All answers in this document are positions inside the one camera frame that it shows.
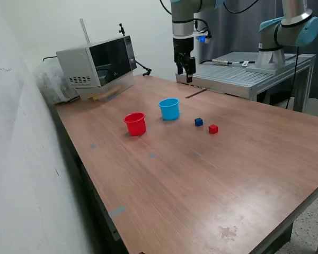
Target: wooden board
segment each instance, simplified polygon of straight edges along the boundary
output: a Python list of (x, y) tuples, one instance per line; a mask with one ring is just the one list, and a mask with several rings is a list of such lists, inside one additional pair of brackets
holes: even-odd
[[(249, 253), (318, 188), (318, 117), (135, 80), (107, 103), (57, 107), (130, 253)], [(176, 121), (161, 120), (167, 97), (181, 100)], [(148, 130), (130, 137), (123, 118), (138, 111)]]

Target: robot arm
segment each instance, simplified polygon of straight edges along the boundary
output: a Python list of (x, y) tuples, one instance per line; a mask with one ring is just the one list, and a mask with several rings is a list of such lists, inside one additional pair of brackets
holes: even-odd
[(307, 0), (282, 0), (284, 17), (260, 24), (259, 69), (278, 69), (285, 65), (284, 46), (303, 47), (318, 35), (318, 17), (307, 8)]
[[(193, 15), (206, 9), (217, 8), (224, 0), (171, 0), (174, 62), (178, 74), (186, 72), (187, 83), (196, 72), (193, 50)], [(318, 34), (318, 17), (312, 16), (307, 0), (282, 0), (284, 17), (265, 21), (260, 25), (259, 54), (256, 66), (262, 69), (285, 64), (283, 46), (306, 46)]]
[(193, 33), (194, 13), (220, 6), (224, 0), (171, 0), (172, 29), (174, 45), (174, 62), (178, 68), (178, 74), (186, 72), (187, 83), (192, 82), (196, 73), (196, 60), (191, 57), (194, 37)]

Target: metal platform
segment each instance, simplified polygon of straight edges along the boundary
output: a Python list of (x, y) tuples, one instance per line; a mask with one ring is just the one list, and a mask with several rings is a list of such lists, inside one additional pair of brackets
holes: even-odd
[[(218, 59), (231, 62), (255, 61), (257, 56), (258, 53), (253, 52), (232, 52)], [(298, 57), (295, 111), (303, 112), (306, 110), (315, 57), (315, 55), (300, 55)], [(295, 55), (285, 54), (285, 58), (286, 66), (282, 69), (282, 72), (276, 75), (250, 72), (242, 66), (218, 66), (206, 62), (197, 66), (193, 82), (189, 85), (256, 101), (258, 94), (294, 75)], [(176, 74), (175, 76), (177, 82), (186, 84), (185, 74)]]

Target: blue light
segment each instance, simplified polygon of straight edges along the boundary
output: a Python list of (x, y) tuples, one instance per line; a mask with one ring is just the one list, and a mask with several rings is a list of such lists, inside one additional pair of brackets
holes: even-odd
[(201, 42), (205, 42), (206, 36), (199, 36), (198, 40)]

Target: red cube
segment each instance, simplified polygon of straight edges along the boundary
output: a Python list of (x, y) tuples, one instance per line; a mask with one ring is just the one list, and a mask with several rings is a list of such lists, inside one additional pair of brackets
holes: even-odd
[(218, 132), (218, 126), (216, 126), (215, 124), (212, 124), (208, 127), (208, 131), (211, 134), (216, 134)]

